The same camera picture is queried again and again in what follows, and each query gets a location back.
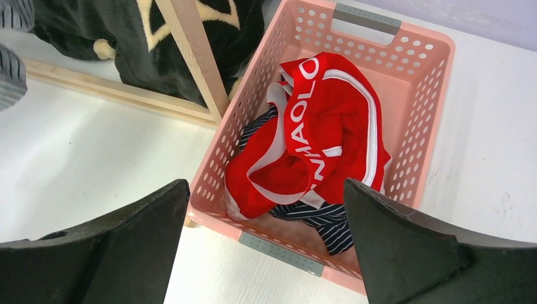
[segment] gray ribbed fabric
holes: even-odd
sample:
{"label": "gray ribbed fabric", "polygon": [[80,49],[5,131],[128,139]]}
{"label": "gray ribbed fabric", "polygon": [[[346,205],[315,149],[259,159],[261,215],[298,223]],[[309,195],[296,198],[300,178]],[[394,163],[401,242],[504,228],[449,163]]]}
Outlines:
{"label": "gray ribbed fabric", "polygon": [[[4,29],[28,32],[34,26],[32,0],[0,0],[0,14]],[[0,44],[0,111],[13,106],[27,90],[26,68],[22,60]]]}

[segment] wooden frame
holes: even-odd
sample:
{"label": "wooden frame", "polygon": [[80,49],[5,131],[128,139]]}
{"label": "wooden frame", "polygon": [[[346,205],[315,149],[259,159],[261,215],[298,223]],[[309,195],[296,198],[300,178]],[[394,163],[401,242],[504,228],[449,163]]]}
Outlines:
{"label": "wooden frame", "polygon": [[[30,78],[216,128],[229,105],[196,0],[155,0],[207,108],[190,101],[24,59]],[[196,224],[187,216],[186,227]]]}

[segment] plastic basket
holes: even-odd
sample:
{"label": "plastic basket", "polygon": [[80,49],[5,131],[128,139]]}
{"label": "plastic basket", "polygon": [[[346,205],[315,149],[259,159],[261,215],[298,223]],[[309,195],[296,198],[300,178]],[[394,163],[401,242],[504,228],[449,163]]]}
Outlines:
{"label": "plastic basket", "polygon": [[[332,19],[395,35],[382,45],[338,32]],[[426,28],[327,1],[283,0],[193,180],[189,214],[219,233],[291,265],[365,294],[353,249],[329,256],[312,228],[266,215],[225,218],[224,169],[238,153],[242,128],[266,110],[265,91],[281,62],[329,51],[346,56],[370,80],[382,104],[384,145],[393,157],[386,195],[419,206],[455,52]]]}

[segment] clothing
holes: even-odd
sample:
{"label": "clothing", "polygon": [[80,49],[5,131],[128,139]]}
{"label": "clothing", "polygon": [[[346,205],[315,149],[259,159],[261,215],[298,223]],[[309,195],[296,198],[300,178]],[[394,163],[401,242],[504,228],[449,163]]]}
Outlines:
{"label": "clothing", "polygon": [[[239,140],[239,149],[243,150],[248,139],[268,120],[277,115],[277,108],[271,106],[263,115],[244,126],[243,134]],[[353,246],[343,205],[331,205],[323,201],[320,206],[312,206],[297,201],[292,205],[276,206],[269,213],[278,219],[297,220],[315,228],[330,255],[337,255]]]}
{"label": "clothing", "polygon": [[[155,0],[34,0],[39,39],[78,60],[113,59],[130,86],[206,106]],[[196,0],[229,95],[265,31],[262,0]]]}
{"label": "clothing", "polygon": [[253,219],[304,198],[308,205],[342,205],[349,177],[379,191],[391,157],[382,143],[379,99],[358,68],[320,53],[283,63],[280,73],[286,81],[267,91],[277,116],[226,168],[228,216]]}
{"label": "clothing", "polygon": [[[1,26],[29,31],[34,26],[32,0],[0,0]],[[0,44],[0,111],[13,106],[27,92],[26,68],[21,59]]]}

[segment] black and white striped fabric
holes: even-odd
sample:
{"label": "black and white striped fabric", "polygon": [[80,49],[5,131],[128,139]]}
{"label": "black and white striped fabric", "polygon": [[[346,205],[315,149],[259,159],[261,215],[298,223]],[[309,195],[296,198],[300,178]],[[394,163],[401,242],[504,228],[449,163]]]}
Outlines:
{"label": "black and white striped fabric", "polygon": [[[28,32],[34,26],[32,0],[0,0],[0,12],[4,29]],[[0,44],[0,111],[13,106],[27,90],[24,63]]]}
{"label": "black and white striped fabric", "polygon": [[[278,110],[272,105],[267,112],[245,126],[239,141],[239,148],[243,150],[248,139],[262,125],[277,115]],[[343,205],[331,205],[324,202],[320,208],[315,208],[297,201],[291,205],[278,205],[269,213],[278,219],[298,220],[315,228],[330,255],[342,253],[354,245]]]}

